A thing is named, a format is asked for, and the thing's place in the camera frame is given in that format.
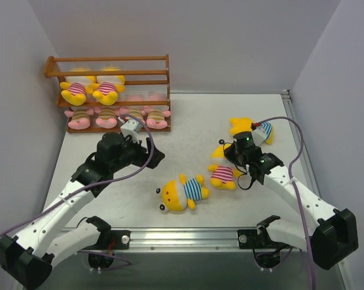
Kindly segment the yellow plush blue stripes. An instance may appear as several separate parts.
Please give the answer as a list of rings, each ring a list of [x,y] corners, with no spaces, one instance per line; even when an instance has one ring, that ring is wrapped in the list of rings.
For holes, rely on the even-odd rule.
[[[180,174],[179,179],[172,179],[163,187],[157,188],[156,194],[161,197],[159,209],[163,213],[178,213],[186,208],[195,210],[197,201],[208,199],[210,196],[202,175],[188,179],[184,174]]]

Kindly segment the pink plush face-down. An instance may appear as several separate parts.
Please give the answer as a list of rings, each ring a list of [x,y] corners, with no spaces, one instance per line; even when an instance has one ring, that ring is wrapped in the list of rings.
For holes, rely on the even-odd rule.
[[[103,106],[95,107],[94,112],[96,113],[95,124],[98,127],[104,129],[111,129],[117,125],[118,116],[120,114],[119,106]]]

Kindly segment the pink plush blue stripes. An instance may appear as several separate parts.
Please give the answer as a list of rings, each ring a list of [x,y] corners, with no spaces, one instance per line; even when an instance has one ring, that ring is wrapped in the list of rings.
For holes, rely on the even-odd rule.
[[[148,101],[165,101],[165,95],[157,92],[150,92],[147,96]],[[166,118],[170,117],[171,112],[168,105],[145,106],[144,111],[147,115],[146,124],[148,128],[164,129],[168,126]]]

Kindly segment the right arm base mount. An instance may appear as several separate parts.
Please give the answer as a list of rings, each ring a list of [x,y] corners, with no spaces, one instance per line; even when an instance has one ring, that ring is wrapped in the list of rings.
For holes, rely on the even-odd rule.
[[[257,249],[261,245],[256,229],[237,230],[238,247],[243,250]]]

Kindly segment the pink plush orange stripes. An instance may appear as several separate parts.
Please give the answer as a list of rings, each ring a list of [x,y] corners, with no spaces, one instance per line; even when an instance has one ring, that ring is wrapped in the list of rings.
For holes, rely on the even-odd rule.
[[[93,108],[79,107],[65,109],[64,114],[69,118],[68,127],[73,130],[83,130],[91,126],[91,116],[94,114]]]
[[[127,102],[141,102],[144,101],[144,97],[142,95],[136,94],[136,95],[129,95],[126,98]],[[143,105],[129,105],[129,106],[122,106],[119,109],[119,114],[130,114],[135,116],[136,118],[139,118],[143,123],[144,117],[146,113],[144,112],[144,106]]]

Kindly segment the yellow plush red stripes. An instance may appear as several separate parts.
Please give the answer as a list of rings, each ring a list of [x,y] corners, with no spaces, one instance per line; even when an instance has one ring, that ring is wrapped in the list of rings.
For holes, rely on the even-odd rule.
[[[123,75],[99,75],[96,80],[92,96],[102,105],[115,104],[119,93],[125,91],[126,80]]]
[[[230,145],[223,139],[219,140],[219,145],[210,156],[210,183],[220,190],[235,190],[235,180],[241,175],[241,172],[225,158],[224,150]]]
[[[81,106],[93,93],[96,82],[95,76],[66,76],[65,81],[60,82],[61,96],[71,105]]]

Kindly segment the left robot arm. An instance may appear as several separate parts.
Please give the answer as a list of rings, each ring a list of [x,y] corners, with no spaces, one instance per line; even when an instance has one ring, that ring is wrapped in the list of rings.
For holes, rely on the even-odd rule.
[[[13,236],[0,234],[0,266],[25,289],[37,289],[53,268],[83,248],[105,248],[110,243],[110,225],[90,217],[84,225],[61,235],[63,227],[110,183],[114,174],[134,165],[139,171],[154,169],[164,159],[153,138],[147,145],[131,133],[106,133],[96,151],[81,164],[48,208],[34,219],[17,225]]]

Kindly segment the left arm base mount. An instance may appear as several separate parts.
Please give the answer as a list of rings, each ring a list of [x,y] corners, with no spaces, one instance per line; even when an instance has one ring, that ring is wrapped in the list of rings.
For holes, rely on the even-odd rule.
[[[130,245],[129,230],[111,230],[107,238],[108,250],[127,250]]]

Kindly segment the yellow plush red stripes front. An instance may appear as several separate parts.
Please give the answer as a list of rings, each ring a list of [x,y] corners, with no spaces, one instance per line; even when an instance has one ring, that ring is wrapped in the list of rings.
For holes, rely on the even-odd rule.
[[[235,190],[235,180],[241,175],[241,172],[225,158],[224,150],[230,145],[223,139],[219,140],[219,145],[210,156],[210,183],[220,190]]]

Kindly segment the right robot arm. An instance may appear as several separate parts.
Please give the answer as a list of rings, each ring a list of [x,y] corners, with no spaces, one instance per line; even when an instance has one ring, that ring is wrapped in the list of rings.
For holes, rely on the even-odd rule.
[[[235,134],[224,154],[233,165],[245,169],[253,181],[276,193],[301,218],[300,225],[277,215],[258,223],[256,239],[261,246],[280,243],[306,250],[312,261],[325,270],[358,249],[355,215],[347,208],[338,210],[314,194],[276,155],[264,153],[251,132]]]

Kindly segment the yellow plush red stripes top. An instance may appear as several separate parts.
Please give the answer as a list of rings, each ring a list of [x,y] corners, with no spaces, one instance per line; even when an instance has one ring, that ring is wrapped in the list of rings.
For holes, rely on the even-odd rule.
[[[115,104],[119,93],[125,91],[126,80],[123,75],[99,75],[96,80],[92,96],[102,105]]]

